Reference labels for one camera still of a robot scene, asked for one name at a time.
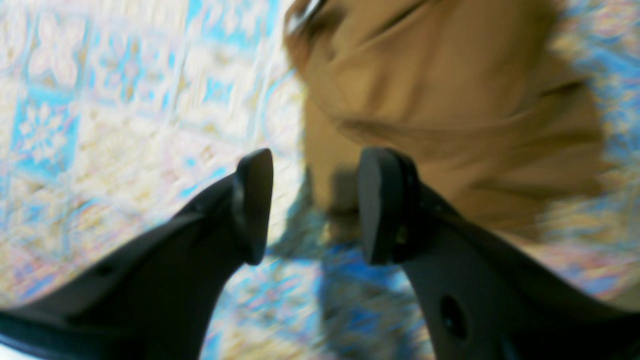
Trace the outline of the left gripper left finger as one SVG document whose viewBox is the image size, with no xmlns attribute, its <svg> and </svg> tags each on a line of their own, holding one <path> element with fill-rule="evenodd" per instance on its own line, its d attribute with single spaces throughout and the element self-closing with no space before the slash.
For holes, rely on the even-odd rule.
<svg viewBox="0 0 640 360">
<path fill-rule="evenodd" d="M 217 301 L 265 257 L 274 163 L 264 148 L 56 290 L 1 310 L 3 360 L 197 360 Z"/>
</svg>

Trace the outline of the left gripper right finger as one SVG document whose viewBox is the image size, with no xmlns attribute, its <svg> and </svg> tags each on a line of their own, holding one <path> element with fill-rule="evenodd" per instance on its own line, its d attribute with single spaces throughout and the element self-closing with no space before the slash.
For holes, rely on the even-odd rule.
<svg viewBox="0 0 640 360">
<path fill-rule="evenodd" d="M 398 151 L 358 166 L 362 250 L 399 265 L 438 360 L 637 360 L 639 313 L 574 288 L 460 215 Z"/>
</svg>

